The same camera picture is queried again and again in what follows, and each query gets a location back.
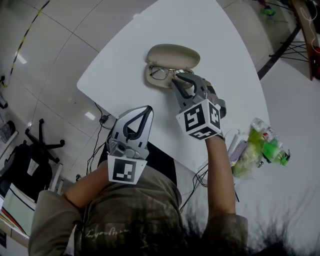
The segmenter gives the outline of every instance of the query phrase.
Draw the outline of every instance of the office chair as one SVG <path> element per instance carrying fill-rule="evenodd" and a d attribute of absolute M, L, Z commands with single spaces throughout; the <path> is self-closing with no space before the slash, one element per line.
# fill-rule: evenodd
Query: office chair
<path fill-rule="evenodd" d="M 23 144 L 16 146 L 10 157 L 4 161 L 4 167 L 0 170 L 0 195 L 6 196 L 11 183 L 21 192 L 33 199 L 38 200 L 40 191 L 49 188 L 52 179 L 52 169 L 49 159 L 58 163 L 59 158 L 54 158 L 48 150 L 61 148 L 65 141 L 60 140 L 60 144 L 46 145 L 43 141 L 42 124 L 43 119 L 39 120 L 39 140 L 30 134 L 29 129 L 25 134 L 33 142 L 32 145 Z M 35 170 L 32 175 L 28 174 L 31 162 L 35 162 Z"/>

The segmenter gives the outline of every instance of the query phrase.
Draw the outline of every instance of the sleeve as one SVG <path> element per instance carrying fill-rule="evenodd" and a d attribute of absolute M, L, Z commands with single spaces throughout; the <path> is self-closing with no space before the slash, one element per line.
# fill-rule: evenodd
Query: sleeve
<path fill-rule="evenodd" d="M 79 211 L 62 196 L 48 190 L 39 193 L 28 244 L 30 256 L 56 256 L 65 251 Z"/>
<path fill-rule="evenodd" d="M 248 220 L 236 214 L 212 218 L 204 230 L 202 241 L 217 253 L 239 254 L 247 249 Z"/>

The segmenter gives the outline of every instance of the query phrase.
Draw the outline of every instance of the glasses frame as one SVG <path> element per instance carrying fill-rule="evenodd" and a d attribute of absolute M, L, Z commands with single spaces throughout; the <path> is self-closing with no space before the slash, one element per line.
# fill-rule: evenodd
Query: glasses frame
<path fill-rule="evenodd" d="M 159 67 L 159 68 L 168 70 L 168 74 L 166 74 L 165 78 L 163 78 L 163 79 L 157 79 L 157 78 L 155 78 L 155 77 L 153 76 L 153 74 L 154 74 L 155 72 L 152 72 L 152 69 L 155 68 L 155 67 Z M 192 71 L 192 70 L 186 70 L 186 69 L 181 69 L 181 68 L 180 68 L 180 69 L 174 69 L 174 68 L 167 68 L 167 67 L 165 67 L 165 66 L 150 66 L 149 68 L 150 68 L 150 71 L 151 71 L 150 77 L 152 77 L 152 78 L 155 79 L 155 80 L 159 80 L 159 81 L 165 80 L 165 79 L 169 76 L 170 71 L 173 72 L 173 78 L 174 78 L 175 80 L 177 80 L 177 79 L 176 79 L 176 73 L 175 73 L 176 71 L 183 70 L 183 71 L 185 71 L 185 72 L 180 72 L 180 73 L 191 73 L 191 74 L 193 74 L 193 71 Z"/>

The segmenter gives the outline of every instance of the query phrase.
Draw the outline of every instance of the white box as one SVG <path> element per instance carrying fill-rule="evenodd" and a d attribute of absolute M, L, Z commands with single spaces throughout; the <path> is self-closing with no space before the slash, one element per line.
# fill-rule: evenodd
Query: white box
<path fill-rule="evenodd" d="M 220 106 L 204 99 L 200 103 L 178 114 L 176 119 L 182 131 L 197 139 L 205 140 L 220 134 Z"/>

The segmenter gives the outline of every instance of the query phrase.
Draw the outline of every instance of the eyeglasses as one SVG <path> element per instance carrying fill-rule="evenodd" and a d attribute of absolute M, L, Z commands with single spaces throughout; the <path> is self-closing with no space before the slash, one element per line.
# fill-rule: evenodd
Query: eyeglasses
<path fill-rule="evenodd" d="M 185 70 L 185 69 L 173 69 L 173 68 L 167 68 L 164 66 L 150 66 L 151 74 L 150 76 L 153 77 L 156 80 L 164 80 L 168 77 L 169 72 L 173 72 L 173 78 L 177 80 L 179 83 L 185 83 L 186 81 L 178 78 L 176 74 L 179 73 L 191 73 L 193 72 L 191 70 Z"/>

